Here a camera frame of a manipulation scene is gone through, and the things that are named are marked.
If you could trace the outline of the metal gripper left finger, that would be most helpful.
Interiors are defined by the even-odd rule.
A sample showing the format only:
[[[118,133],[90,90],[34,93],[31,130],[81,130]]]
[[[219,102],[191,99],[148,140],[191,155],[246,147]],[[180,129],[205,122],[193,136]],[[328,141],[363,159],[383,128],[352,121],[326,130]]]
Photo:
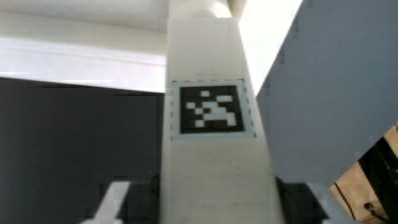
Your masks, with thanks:
[[[118,215],[129,195],[130,185],[132,183],[129,181],[116,181],[111,183],[95,217],[84,220],[81,224],[125,224]]]

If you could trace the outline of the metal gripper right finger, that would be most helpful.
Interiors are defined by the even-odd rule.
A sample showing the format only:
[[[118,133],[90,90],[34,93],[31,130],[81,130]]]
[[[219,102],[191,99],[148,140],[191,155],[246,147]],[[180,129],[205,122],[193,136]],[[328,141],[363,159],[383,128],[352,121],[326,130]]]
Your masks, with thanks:
[[[320,184],[278,178],[278,190],[287,224],[361,224]]]

